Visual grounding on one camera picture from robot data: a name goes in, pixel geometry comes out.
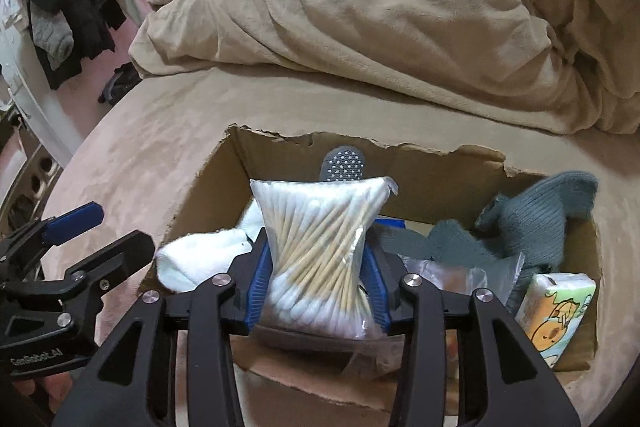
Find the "gray knit sock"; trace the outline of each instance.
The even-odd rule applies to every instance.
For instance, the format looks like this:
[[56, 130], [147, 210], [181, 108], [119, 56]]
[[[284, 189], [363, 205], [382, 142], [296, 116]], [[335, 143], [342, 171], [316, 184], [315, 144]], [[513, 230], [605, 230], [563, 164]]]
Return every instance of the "gray knit sock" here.
[[73, 33], [64, 14], [51, 14], [32, 2], [31, 30], [33, 43], [47, 52], [51, 70], [57, 70], [74, 48]]
[[429, 242], [421, 233], [382, 223], [374, 223], [371, 228], [378, 234], [380, 246], [386, 253], [395, 253], [419, 261], [431, 258]]
[[559, 270], [564, 259], [567, 217], [587, 219], [593, 210], [598, 180], [582, 171], [568, 171], [532, 185], [522, 194], [499, 194], [487, 206], [476, 228], [497, 228], [507, 255], [525, 255], [524, 267], [511, 294], [509, 308], [520, 305], [529, 282], [537, 273]]
[[426, 238], [428, 259], [450, 266], [482, 267], [500, 259], [454, 219], [439, 221]]

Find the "blue gripper pad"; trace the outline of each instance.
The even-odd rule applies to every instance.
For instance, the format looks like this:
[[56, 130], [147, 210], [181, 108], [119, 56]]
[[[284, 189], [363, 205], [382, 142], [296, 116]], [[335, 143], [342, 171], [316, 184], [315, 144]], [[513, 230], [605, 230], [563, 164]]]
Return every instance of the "blue gripper pad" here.
[[369, 296], [373, 319], [385, 333], [388, 333], [389, 326], [391, 325], [391, 317], [389, 316], [388, 309], [388, 292], [382, 280], [382, 275], [380, 275], [378, 263], [373, 251], [366, 243], [362, 253], [360, 280], [367, 292], [367, 296]]
[[271, 260], [271, 250], [269, 243], [264, 242], [260, 259], [255, 267], [254, 277], [249, 285], [246, 298], [246, 313], [244, 323], [249, 331], [253, 329], [262, 313], [262, 306], [267, 297], [267, 288], [273, 271], [273, 261]]
[[406, 228], [404, 219], [396, 219], [395, 217], [379, 217], [375, 222], [379, 225], [385, 225], [386, 227], [394, 227], [395, 229]]
[[42, 234], [42, 240], [44, 243], [58, 247], [81, 233], [97, 227], [103, 219], [102, 207], [92, 201], [49, 221]]

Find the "gray slipper sole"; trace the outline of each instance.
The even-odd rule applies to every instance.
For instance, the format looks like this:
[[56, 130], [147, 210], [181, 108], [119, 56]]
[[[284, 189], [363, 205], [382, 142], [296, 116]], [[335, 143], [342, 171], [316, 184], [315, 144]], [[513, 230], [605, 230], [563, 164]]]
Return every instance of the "gray slipper sole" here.
[[320, 169], [321, 182], [353, 182], [363, 179], [364, 154], [350, 145], [329, 152]]

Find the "metal screw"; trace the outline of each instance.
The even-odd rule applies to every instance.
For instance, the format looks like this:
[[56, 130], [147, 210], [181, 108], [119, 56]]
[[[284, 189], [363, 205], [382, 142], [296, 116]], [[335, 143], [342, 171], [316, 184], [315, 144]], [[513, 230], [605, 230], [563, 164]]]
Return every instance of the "metal screw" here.
[[494, 300], [494, 293], [489, 288], [478, 288], [476, 298], [482, 302], [491, 302]]
[[154, 302], [158, 302], [160, 298], [160, 294], [156, 290], [149, 290], [148, 292], [144, 292], [142, 294], [142, 300], [146, 304], [153, 304]]
[[211, 282], [216, 286], [226, 286], [231, 282], [231, 276], [228, 273], [216, 273], [211, 278]]
[[422, 284], [422, 277], [417, 273], [408, 273], [402, 277], [402, 281], [404, 281], [404, 284], [407, 286], [420, 286], [420, 284]]
[[71, 324], [71, 314], [69, 313], [61, 313], [60, 315], [58, 315], [58, 325], [61, 328], [66, 328], [69, 324]]

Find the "cartoon tissue packaging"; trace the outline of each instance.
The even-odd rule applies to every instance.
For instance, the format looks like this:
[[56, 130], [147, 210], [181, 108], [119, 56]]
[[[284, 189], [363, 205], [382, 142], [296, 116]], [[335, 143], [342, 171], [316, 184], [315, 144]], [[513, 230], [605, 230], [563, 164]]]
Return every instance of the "cartoon tissue packaging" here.
[[574, 336], [595, 289], [596, 283], [584, 273], [533, 277], [516, 321], [549, 367], [554, 367]]

